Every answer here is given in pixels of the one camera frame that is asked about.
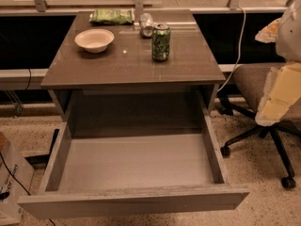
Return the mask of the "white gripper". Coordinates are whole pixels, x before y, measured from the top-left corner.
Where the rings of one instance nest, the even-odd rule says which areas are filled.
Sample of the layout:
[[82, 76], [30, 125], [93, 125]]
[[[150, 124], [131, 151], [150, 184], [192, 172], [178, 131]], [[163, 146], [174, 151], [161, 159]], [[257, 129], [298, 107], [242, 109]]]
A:
[[272, 67], [267, 74], [255, 121], [261, 126], [271, 126], [280, 122], [301, 98], [301, 0], [294, 0], [281, 19], [260, 30], [255, 40], [276, 42], [279, 56], [298, 61], [287, 62], [279, 69]]

